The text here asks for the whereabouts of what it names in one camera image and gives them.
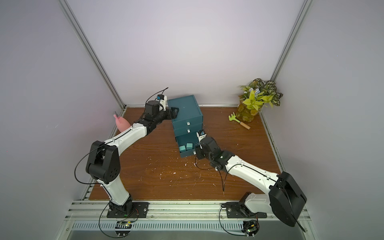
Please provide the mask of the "teal plug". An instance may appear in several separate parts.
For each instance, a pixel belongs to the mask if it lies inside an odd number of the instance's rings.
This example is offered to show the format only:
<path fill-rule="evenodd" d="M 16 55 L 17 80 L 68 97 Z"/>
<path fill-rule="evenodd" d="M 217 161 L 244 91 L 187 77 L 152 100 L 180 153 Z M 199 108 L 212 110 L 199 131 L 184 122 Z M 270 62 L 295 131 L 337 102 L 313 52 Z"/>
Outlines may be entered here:
<path fill-rule="evenodd" d="M 186 151 L 186 146 L 179 146 L 180 152 L 185 152 Z"/>
<path fill-rule="evenodd" d="M 186 150 L 192 150 L 194 148 L 194 144 L 193 143 L 187 143 L 186 144 Z"/>

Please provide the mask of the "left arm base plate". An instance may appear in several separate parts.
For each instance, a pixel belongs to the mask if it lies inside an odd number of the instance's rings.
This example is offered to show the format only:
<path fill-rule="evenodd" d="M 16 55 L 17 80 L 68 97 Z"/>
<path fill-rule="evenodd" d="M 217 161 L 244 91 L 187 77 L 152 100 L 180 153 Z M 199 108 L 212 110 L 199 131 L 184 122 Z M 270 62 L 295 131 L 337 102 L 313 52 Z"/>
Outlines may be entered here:
<path fill-rule="evenodd" d="M 107 218 L 146 218 L 148 208 L 148 202 L 128 201 L 122 206 L 109 203 Z"/>

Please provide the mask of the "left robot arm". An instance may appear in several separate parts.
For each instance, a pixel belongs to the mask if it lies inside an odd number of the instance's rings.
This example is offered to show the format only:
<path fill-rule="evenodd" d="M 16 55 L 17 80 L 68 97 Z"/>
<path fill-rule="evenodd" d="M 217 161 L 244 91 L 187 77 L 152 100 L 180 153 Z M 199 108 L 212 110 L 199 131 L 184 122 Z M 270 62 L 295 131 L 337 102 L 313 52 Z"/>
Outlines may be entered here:
<path fill-rule="evenodd" d="M 109 207 L 122 215 L 133 211 L 133 200 L 121 178 L 120 155 L 136 141 L 149 135 L 165 120 L 177 118 L 179 108 L 167 107 L 166 100 L 153 100 L 145 104 L 141 117 L 127 130 L 104 142 L 91 145 L 86 172 L 101 184 L 110 198 Z"/>

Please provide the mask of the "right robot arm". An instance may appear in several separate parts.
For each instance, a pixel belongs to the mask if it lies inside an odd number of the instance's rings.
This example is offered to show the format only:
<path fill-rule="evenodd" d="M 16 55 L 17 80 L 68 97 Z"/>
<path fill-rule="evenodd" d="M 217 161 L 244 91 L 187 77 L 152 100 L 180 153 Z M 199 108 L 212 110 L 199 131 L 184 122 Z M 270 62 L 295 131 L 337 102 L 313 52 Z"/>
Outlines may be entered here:
<path fill-rule="evenodd" d="M 274 215 L 290 227 L 299 224 L 298 218 L 307 202 L 307 197 L 295 179 L 287 172 L 280 174 L 260 169 L 232 152 L 221 150 L 214 138 L 199 137 L 196 146 L 198 159 L 206 158 L 218 172 L 236 176 L 268 195 Z"/>

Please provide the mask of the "teal drawer cabinet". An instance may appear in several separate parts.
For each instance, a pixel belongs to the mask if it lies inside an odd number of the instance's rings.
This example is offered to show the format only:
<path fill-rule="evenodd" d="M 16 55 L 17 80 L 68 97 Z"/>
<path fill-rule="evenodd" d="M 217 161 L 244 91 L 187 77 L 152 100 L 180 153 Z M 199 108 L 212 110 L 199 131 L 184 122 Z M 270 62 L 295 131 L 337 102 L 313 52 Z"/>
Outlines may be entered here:
<path fill-rule="evenodd" d="M 172 120 L 175 140 L 179 146 L 193 143 L 192 150 L 180 152 L 181 158 L 196 154 L 195 147 L 199 144 L 197 131 L 203 129 L 203 113 L 194 95 L 168 100 L 169 107 L 179 108 L 176 119 Z"/>

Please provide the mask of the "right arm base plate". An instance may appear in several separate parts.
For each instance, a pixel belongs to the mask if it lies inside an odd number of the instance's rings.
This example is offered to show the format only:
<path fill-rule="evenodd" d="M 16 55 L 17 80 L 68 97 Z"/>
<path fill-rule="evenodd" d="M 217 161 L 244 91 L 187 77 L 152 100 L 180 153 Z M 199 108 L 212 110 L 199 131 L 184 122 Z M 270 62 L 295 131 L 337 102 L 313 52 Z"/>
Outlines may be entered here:
<path fill-rule="evenodd" d="M 266 219 L 268 216 L 264 212 L 253 213 L 245 207 L 244 204 L 239 202 L 227 202 L 222 204 L 223 209 L 226 211 L 228 219 Z"/>

